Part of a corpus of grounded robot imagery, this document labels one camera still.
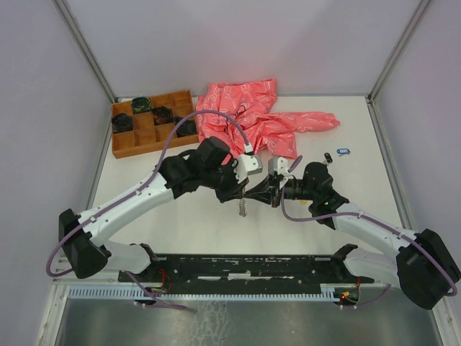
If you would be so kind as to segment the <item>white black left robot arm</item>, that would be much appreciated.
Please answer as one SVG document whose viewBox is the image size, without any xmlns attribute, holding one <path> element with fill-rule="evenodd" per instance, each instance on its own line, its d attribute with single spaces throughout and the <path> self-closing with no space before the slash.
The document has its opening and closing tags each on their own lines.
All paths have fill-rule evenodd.
<svg viewBox="0 0 461 346">
<path fill-rule="evenodd" d="M 70 264 L 67 273 L 86 279 L 115 265 L 144 281 L 158 276 L 159 263 L 147 244 L 120 244 L 111 237 L 148 211 L 198 187 L 216 191 L 219 198 L 244 187 L 251 169 L 259 167 L 253 146 L 227 160 L 229 146 L 216 137 L 175 156 L 162 155 L 152 173 L 117 198 L 80 214 L 70 208 L 58 217 L 58 246 Z"/>
</svg>

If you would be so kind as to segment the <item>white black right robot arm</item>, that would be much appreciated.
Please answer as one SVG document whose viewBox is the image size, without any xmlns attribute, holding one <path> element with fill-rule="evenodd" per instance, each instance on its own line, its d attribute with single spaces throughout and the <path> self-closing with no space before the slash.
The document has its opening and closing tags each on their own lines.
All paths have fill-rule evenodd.
<svg viewBox="0 0 461 346">
<path fill-rule="evenodd" d="M 303 176 L 293 176 L 285 159 L 269 162 L 267 177 L 245 193 L 273 208 L 285 207 L 287 200 L 307 200 L 310 221 L 353 236 L 374 248 L 356 245 L 338 250 L 331 275 L 340 282 L 352 277 L 372 278 L 402 290 L 417 306 L 431 310 L 445 296 L 456 296 L 460 269 L 438 233 L 416 232 L 365 213 L 333 187 L 333 177 L 324 163 L 306 165 Z"/>
</svg>

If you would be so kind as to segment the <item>large keyring with yellow grip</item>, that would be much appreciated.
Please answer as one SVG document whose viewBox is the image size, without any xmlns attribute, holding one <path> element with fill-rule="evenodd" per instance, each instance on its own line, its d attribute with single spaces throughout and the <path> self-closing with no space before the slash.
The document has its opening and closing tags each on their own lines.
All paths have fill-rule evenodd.
<svg viewBox="0 0 461 346">
<path fill-rule="evenodd" d="M 238 199 L 238 214 L 240 217 L 247 217 L 245 195 L 246 195 L 246 188 L 243 187 L 240 192 L 239 199 Z"/>
</svg>

